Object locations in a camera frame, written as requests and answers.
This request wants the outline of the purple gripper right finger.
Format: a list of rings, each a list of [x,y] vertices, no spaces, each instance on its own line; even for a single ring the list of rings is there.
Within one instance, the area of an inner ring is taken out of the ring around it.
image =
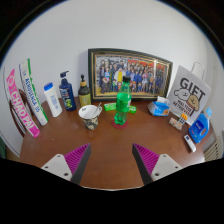
[[[132,153],[144,185],[182,169],[169,155],[158,155],[136,143],[132,145]]]

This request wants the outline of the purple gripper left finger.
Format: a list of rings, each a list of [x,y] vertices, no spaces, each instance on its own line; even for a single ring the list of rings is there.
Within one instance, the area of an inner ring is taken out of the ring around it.
[[[90,154],[91,144],[87,143],[66,155],[56,154],[42,169],[79,185]]]

